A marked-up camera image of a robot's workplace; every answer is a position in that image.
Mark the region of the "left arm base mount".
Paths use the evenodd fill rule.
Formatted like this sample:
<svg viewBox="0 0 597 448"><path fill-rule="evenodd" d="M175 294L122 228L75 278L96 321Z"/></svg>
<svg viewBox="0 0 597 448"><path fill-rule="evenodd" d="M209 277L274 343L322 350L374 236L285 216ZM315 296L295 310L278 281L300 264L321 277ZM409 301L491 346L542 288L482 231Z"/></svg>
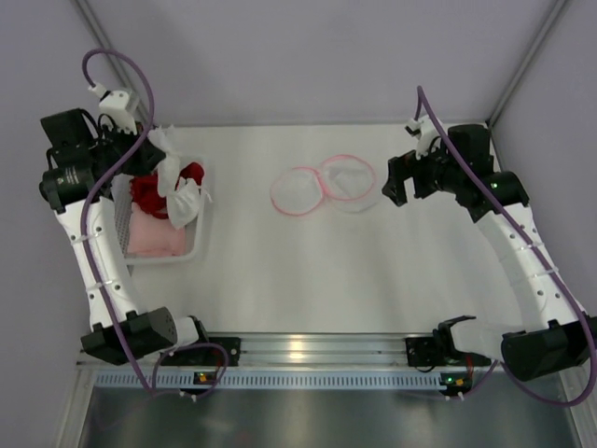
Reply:
<svg viewBox="0 0 597 448"><path fill-rule="evenodd" d="M174 367L223 367L228 355L228 366L237 367L242 348L242 339L232 336L215 336L209 340L210 346L205 348L189 348L176 350L173 355L165 355L161 366Z"/></svg>

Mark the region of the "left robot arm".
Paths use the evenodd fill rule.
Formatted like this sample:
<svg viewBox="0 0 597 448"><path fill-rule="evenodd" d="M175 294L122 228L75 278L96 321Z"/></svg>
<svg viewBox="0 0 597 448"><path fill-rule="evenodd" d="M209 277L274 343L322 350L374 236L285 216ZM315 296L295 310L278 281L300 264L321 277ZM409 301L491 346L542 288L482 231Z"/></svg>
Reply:
<svg viewBox="0 0 597 448"><path fill-rule="evenodd" d="M73 248L90 307L90 330L80 339L83 351L122 365L208 342L197 317L175 318L164 306L143 307L120 243L112 180L149 174L164 153L144 141L126 159L137 136L114 124L100 126L81 108L44 117L40 123L50 148L39 191Z"/></svg>

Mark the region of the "white bra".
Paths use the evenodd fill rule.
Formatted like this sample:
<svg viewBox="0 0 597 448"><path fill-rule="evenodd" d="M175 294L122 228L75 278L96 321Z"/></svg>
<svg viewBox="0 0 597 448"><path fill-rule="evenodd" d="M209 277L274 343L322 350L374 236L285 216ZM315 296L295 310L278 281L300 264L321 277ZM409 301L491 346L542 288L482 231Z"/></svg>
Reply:
<svg viewBox="0 0 597 448"><path fill-rule="evenodd" d="M166 217L174 228L183 229L199 216L203 196L211 200L204 186L205 164L198 159L185 159L178 153L174 126L156 128L149 132L148 138L164 152L164 160L158 163L155 173Z"/></svg>

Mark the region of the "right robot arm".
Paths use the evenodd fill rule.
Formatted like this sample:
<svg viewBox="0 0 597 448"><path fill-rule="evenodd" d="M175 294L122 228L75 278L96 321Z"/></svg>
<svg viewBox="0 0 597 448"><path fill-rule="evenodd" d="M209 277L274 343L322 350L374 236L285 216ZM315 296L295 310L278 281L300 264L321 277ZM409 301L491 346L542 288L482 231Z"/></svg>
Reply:
<svg viewBox="0 0 597 448"><path fill-rule="evenodd" d="M424 116L408 122L415 149L388 161L382 194L396 206L414 196L452 195L489 243L518 303L520 317L496 323L474 315L445 320L434 331L445 357L492 358L518 381L596 362L596 319L561 279L535 225L519 178L494 167L488 129L444 129Z"/></svg>

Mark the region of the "pink-trimmed mesh laundry bag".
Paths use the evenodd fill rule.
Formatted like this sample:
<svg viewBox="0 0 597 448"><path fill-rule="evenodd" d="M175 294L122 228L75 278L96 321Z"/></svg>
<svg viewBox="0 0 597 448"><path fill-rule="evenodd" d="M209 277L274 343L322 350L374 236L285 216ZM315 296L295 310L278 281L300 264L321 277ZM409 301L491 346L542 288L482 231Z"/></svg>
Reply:
<svg viewBox="0 0 597 448"><path fill-rule="evenodd" d="M325 202L356 214L379 201L381 187L370 163L355 155L340 154L317 166L286 170L271 184L270 198L274 209L291 217L304 217Z"/></svg>

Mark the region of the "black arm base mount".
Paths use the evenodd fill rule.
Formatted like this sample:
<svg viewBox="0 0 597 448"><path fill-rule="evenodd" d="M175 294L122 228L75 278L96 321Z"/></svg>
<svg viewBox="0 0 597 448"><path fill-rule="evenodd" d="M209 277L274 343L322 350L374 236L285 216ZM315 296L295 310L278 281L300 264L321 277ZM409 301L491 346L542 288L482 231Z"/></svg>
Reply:
<svg viewBox="0 0 597 448"><path fill-rule="evenodd" d="M452 353L433 336L411 336L405 339L408 365L416 369L439 367L489 367L492 361L475 354Z"/></svg>

